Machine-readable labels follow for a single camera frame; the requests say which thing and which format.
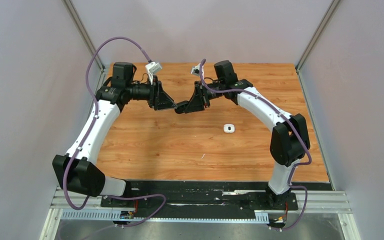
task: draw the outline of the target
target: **white panel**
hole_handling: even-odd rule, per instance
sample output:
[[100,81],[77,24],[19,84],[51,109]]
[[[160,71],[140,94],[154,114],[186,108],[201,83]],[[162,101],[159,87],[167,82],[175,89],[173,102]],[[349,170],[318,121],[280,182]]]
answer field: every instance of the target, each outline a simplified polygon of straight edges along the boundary
[[384,239],[384,1],[342,1],[302,75],[331,179]]
[[[155,61],[297,63],[331,0],[73,0],[95,47],[137,41]],[[112,42],[104,63],[145,62]]]
[[52,160],[91,107],[89,60],[61,1],[0,0],[0,240],[39,238],[57,184]]

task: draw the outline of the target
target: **electrical connector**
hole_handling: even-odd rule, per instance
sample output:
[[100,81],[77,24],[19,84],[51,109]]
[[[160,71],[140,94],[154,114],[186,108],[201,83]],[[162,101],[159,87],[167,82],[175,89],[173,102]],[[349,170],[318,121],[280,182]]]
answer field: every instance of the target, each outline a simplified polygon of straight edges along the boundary
[[149,76],[149,81],[152,84],[154,75],[157,72],[159,72],[161,69],[163,69],[163,66],[161,66],[161,64],[159,62],[152,61],[152,62],[148,63],[147,65],[145,65],[145,68],[146,68],[146,71],[147,71],[148,76]]
[[199,76],[200,75],[200,64],[192,67],[192,70],[190,70],[190,74],[195,75],[195,76]]

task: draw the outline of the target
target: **gray floor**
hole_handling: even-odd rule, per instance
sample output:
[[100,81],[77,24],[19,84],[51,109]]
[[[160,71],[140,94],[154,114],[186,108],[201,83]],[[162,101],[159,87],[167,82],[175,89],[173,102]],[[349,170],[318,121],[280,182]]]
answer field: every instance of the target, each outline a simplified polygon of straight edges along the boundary
[[[290,213],[288,222],[297,214]],[[80,240],[95,231],[112,225],[110,221],[61,220],[61,240]],[[88,240],[343,240],[336,214],[309,213],[293,229],[284,232],[268,230],[266,225],[239,223],[145,222],[132,228],[110,228]]]

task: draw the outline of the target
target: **robotic arm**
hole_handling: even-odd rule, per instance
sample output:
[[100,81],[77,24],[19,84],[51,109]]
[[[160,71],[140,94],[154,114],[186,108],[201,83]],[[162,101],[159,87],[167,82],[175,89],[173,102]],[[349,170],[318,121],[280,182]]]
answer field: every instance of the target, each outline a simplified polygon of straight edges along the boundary
[[[285,202],[285,199],[291,191],[289,181],[294,171],[294,165],[299,163],[305,155],[303,147],[292,132],[291,127],[286,124],[281,115],[286,116],[290,120],[307,149],[310,149],[306,119],[301,114],[291,115],[278,108],[262,96],[253,84],[246,79],[238,80],[230,61],[220,61],[214,65],[214,68],[218,79],[208,84],[208,87],[214,90],[246,90],[267,100],[267,102],[278,109],[280,113],[276,113],[266,103],[246,92],[231,91],[214,93],[206,89],[201,81],[195,81],[195,91],[191,99],[189,101],[179,102],[175,112],[178,114],[187,114],[204,111],[205,108],[210,107],[210,100],[224,96],[255,115],[271,132],[270,153],[275,163],[266,192],[269,195],[271,205],[280,205]],[[199,66],[192,68],[191,73],[199,76]]]
[[133,81],[136,66],[129,62],[116,62],[110,77],[97,92],[98,112],[95,106],[89,115],[86,124],[75,143],[66,154],[56,155],[52,161],[58,183],[63,187],[63,176],[66,166],[78,150],[79,142],[87,134],[94,118],[96,122],[87,135],[83,148],[71,165],[68,178],[68,191],[97,197],[98,195],[113,195],[129,197],[130,183],[109,176],[105,176],[96,166],[98,153],[110,127],[123,111],[130,100],[146,100],[149,107],[154,110],[175,109],[177,106],[173,99],[163,90],[162,83],[156,75],[152,75],[146,83]]

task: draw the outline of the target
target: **wood grain surface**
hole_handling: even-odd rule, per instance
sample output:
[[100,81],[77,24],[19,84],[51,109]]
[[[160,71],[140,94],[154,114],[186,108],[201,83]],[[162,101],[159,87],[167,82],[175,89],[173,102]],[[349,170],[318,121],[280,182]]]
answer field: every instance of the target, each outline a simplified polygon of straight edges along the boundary
[[[134,79],[140,80],[145,64],[135,65]],[[164,63],[158,73],[163,89],[176,103],[189,100],[194,92],[194,81],[199,80],[190,74],[194,65]],[[206,77],[216,78],[213,65],[205,64]],[[301,113],[307,120],[313,163],[300,166],[293,181],[328,181],[294,65],[233,66],[239,79],[249,80],[275,105],[291,114]],[[205,111],[176,114],[173,109],[154,111],[146,101],[130,101],[105,138],[98,168],[121,179],[268,181],[275,162],[269,152],[269,130],[224,97],[210,104]],[[224,133],[224,124],[234,124],[235,132]]]

